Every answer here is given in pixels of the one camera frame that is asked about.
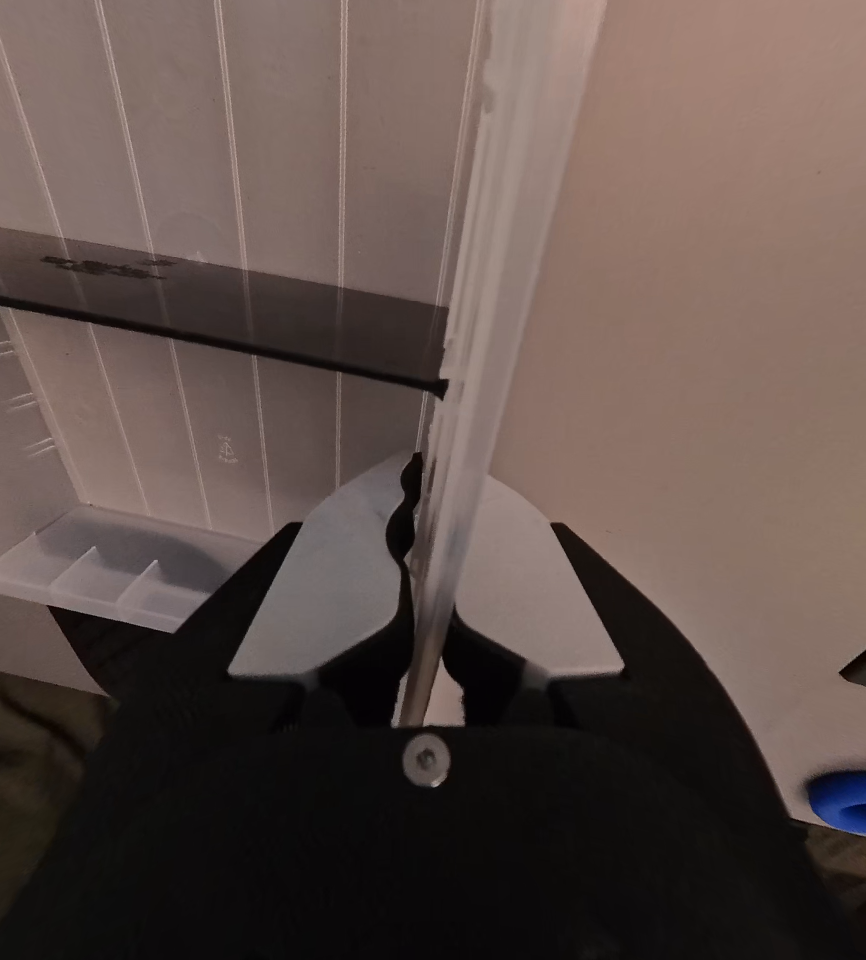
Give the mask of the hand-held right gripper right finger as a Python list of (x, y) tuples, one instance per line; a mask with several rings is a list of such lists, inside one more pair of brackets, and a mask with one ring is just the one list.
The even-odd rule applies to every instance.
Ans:
[(491, 698), (624, 669), (552, 523), (493, 477), (475, 511), (443, 665), (461, 688), (485, 681)]

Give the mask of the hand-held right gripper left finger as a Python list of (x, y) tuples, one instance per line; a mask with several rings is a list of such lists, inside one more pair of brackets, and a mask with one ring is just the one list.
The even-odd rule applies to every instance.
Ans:
[(397, 682), (414, 643), (407, 558), (424, 477), (423, 456), (401, 451), (355, 476), (299, 526), (228, 674), (310, 686), (369, 642), (390, 642)]

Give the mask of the black divider panel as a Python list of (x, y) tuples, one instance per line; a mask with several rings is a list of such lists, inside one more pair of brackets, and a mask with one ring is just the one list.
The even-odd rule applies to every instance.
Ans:
[(0, 307), (386, 382), (442, 399), (449, 310), (0, 226)]

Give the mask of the clear plastic storage box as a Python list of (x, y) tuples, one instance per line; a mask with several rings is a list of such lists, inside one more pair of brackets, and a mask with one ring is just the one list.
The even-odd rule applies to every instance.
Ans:
[(421, 720), (606, 6), (0, 2), (0, 227), (448, 310), (439, 398), (0, 307), (0, 596), (183, 643), (418, 452), (404, 673), (279, 682)]

